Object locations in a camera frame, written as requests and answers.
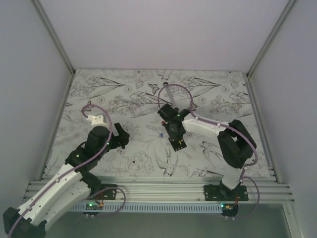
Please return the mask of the black fuse box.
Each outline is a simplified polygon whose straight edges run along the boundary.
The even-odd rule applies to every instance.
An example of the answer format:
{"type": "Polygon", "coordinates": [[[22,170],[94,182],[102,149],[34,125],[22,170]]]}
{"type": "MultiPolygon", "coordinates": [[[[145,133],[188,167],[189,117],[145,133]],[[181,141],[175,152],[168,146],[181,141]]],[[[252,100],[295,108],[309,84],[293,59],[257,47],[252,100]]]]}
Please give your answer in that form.
{"type": "Polygon", "coordinates": [[[170,142],[170,144],[175,152],[187,147],[187,145],[183,139],[171,139],[171,138],[169,138],[169,142],[170,142]]]}

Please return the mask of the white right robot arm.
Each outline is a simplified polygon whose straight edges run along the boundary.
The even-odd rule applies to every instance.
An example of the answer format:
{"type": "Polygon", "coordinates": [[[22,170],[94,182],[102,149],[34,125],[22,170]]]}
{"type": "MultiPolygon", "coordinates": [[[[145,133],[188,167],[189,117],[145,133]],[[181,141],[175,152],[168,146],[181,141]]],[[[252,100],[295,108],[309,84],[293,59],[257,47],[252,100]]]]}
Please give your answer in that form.
{"type": "Polygon", "coordinates": [[[206,147],[206,152],[218,154],[226,163],[221,180],[219,194],[224,200],[232,200],[237,195],[237,186],[242,182],[246,162],[256,155],[257,145],[243,123],[237,119],[232,122],[219,122],[194,115],[190,110],[178,112],[165,104],[158,110],[162,126],[168,134],[168,140],[179,151],[187,147],[184,141],[186,133],[194,133],[217,142],[215,148],[206,147]]]}

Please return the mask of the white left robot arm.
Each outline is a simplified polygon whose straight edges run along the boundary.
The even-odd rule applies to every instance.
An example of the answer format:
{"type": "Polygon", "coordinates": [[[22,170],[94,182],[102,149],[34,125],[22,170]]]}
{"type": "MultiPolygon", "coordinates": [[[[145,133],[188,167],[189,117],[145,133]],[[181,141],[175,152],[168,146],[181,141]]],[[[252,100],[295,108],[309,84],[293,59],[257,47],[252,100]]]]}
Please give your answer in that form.
{"type": "Polygon", "coordinates": [[[17,209],[3,213],[5,233],[10,238],[43,238],[49,228],[77,203],[89,199],[87,207],[101,210],[104,200],[114,200],[115,184],[102,184],[90,173],[109,150],[125,148],[129,133],[119,123],[114,135],[105,125],[95,126],[87,140],[72,151],[55,176],[36,195],[17,209]]]}

